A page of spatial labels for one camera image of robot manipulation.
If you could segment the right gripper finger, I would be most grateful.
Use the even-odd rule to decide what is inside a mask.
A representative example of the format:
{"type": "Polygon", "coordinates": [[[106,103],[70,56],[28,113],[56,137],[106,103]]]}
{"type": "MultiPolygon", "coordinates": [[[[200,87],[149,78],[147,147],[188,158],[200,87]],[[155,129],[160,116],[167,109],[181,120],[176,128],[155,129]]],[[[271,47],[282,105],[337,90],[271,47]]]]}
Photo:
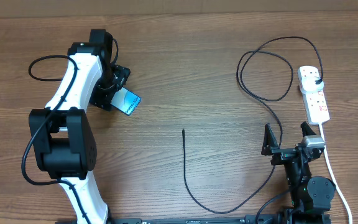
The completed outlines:
{"type": "Polygon", "coordinates": [[[279,145],[270,124],[267,123],[264,127],[264,141],[262,144],[261,155],[272,156],[277,150],[279,150],[279,145]]]}
{"type": "Polygon", "coordinates": [[[316,134],[316,133],[310,128],[309,124],[308,124],[306,121],[304,121],[303,123],[301,123],[300,127],[301,127],[301,131],[302,131],[303,137],[305,137],[305,136],[313,136],[313,135],[316,134]]]}

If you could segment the smartphone with light screen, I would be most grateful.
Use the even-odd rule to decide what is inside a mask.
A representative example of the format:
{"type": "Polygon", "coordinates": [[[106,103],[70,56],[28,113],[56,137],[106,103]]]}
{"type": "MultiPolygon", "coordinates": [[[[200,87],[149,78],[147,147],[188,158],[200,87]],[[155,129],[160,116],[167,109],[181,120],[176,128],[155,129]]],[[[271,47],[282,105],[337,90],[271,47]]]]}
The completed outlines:
{"type": "Polygon", "coordinates": [[[130,116],[140,102],[141,98],[139,96],[122,87],[114,94],[111,100],[111,105],[130,116]]]}

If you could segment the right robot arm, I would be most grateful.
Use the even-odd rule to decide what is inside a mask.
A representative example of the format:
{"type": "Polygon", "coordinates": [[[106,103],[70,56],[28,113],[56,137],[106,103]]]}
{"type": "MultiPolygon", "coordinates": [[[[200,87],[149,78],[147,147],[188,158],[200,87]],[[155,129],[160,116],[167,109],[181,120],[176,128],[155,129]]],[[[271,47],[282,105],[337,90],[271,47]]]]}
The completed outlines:
{"type": "Polygon", "coordinates": [[[309,163],[319,159],[325,141],[309,125],[301,124],[303,139],[294,148],[281,149],[269,124],[265,125],[261,154],[272,156],[271,165],[283,165],[288,181],[288,190],[266,202],[257,212],[257,223],[330,223],[331,200],[336,184],[326,177],[312,176],[309,163]],[[292,206],[281,209],[274,215],[262,215],[270,203],[290,194],[292,206]]]}

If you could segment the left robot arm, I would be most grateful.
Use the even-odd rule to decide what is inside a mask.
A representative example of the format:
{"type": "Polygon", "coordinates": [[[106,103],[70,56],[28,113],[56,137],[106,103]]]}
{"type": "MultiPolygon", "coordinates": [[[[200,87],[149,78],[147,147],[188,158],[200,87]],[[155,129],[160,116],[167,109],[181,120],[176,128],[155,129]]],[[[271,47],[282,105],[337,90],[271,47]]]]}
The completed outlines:
{"type": "Polygon", "coordinates": [[[29,115],[31,139],[24,151],[21,172],[28,183],[38,185],[26,172],[31,149],[41,171],[67,193],[76,223],[112,223],[111,211],[101,198],[94,167],[97,147],[86,116],[88,105],[111,111],[113,99],[124,91],[131,71],[117,65],[117,40],[104,29],[93,29],[88,42],[75,42],[63,56],[66,73],[53,98],[29,115]]]}

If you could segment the white charger plug adapter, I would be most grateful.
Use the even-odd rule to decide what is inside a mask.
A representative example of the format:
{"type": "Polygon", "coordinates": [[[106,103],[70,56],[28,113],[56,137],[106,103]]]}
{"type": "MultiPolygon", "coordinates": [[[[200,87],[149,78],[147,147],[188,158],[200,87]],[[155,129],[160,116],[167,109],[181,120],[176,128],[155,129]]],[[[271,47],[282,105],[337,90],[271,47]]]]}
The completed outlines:
{"type": "Polygon", "coordinates": [[[324,88],[324,82],[318,77],[301,77],[300,91],[302,94],[310,94],[321,91],[324,88]]]}

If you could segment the white power strip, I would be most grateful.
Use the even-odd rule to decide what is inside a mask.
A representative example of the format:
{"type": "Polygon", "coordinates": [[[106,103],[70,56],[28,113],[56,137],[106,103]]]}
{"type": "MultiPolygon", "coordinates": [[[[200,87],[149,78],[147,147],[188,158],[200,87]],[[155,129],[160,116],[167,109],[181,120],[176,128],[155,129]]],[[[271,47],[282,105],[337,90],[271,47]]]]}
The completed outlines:
{"type": "MultiPolygon", "coordinates": [[[[320,78],[318,69],[313,66],[305,65],[297,71],[299,85],[301,77],[318,77],[320,78]]],[[[327,102],[323,89],[310,94],[302,94],[305,104],[306,116],[308,123],[311,125],[323,124],[330,120],[327,102]]]]}

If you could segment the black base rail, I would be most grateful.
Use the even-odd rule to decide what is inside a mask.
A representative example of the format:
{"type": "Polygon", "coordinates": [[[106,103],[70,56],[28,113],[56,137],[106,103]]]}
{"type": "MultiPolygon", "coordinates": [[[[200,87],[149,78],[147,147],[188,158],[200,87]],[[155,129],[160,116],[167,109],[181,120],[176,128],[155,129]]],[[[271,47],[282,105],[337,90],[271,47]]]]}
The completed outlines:
{"type": "Polygon", "coordinates": [[[279,224],[281,218],[278,215],[260,215],[255,219],[255,215],[245,217],[220,217],[220,218],[169,218],[142,220],[140,218],[112,218],[108,223],[111,224],[279,224]]]}

